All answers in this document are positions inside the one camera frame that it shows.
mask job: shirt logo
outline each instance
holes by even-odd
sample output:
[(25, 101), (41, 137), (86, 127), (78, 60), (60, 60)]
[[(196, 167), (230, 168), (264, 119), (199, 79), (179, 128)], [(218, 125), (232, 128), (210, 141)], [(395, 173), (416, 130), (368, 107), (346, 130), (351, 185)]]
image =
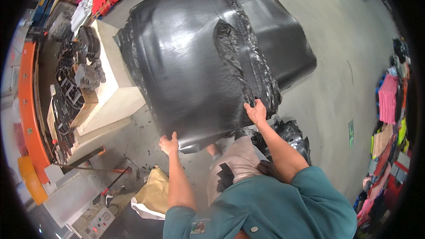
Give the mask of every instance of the shirt logo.
[(190, 233), (204, 233), (205, 232), (205, 223), (203, 222), (198, 222), (197, 224), (194, 225), (194, 227), (192, 228), (192, 231), (190, 231)]

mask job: person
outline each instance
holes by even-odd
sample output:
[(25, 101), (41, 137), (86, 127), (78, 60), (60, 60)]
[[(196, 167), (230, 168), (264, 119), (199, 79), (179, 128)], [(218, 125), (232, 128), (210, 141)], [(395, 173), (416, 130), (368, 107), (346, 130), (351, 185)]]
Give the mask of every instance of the person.
[(159, 145), (170, 157), (163, 238), (353, 238), (357, 217), (347, 199), (267, 124), (261, 100), (244, 108), (270, 150), (280, 181), (258, 171), (265, 157), (249, 137), (236, 139), (223, 155), (210, 145), (207, 151), (215, 160), (207, 184), (210, 205), (198, 213), (180, 164), (177, 133), (171, 140), (163, 136)]

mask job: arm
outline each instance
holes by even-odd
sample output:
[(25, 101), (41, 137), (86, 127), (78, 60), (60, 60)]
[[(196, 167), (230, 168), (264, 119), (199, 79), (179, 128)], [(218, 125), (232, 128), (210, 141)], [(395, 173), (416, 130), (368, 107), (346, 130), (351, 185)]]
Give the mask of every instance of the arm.
[(255, 100), (255, 107), (252, 108), (249, 104), (243, 104), (247, 110), (248, 117), (257, 126), (261, 135), (263, 135), (270, 154), (273, 158), (273, 163), (283, 180), (290, 184), (292, 178), (302, 169), (309, 165), (304, 157), (299, 154), (288, 142), (284, 141), (266, 121), (266, 108), (260, 99)]
[(170, 208), (173, 206), (186, 206), (196, 210), (195, 196), (178, 157), (177, 133), (173, 133), (173, 138), (170, 141), (166, 136), (162, 136), (159, 146), (170, 157), (168, 206)]

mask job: beige shorts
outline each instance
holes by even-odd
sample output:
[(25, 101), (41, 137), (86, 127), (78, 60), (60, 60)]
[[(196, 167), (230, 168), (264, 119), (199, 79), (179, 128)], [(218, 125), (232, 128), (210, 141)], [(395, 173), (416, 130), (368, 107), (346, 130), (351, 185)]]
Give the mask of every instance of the beige shorts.
[(261, 175), (257, 170), (259, 162), (260, 159), (255, 153), (250, 137), (237, 139), (211, 167), (207, 184), (208, 205), (210, 206), (221, 194), (217, 192), (218, 180), (220, 180), (217, 173), (221, 171), (220, 164), (226, 163), (230, 167), (235, 176), (233, 183), (237, 183), (242, 179)]

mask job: green floor sign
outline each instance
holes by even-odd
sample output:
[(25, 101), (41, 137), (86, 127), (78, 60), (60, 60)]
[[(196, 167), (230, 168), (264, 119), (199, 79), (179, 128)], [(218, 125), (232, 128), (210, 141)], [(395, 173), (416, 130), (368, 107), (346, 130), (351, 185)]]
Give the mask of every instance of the green floor sign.
[(353, 124), (353, 119), (351, 119), (351, 121), (348, 123), (348, 137), (350, 139), (349, 143), (350, 143), (350, 148), (353, 147), (354, 144), (354, 124)]

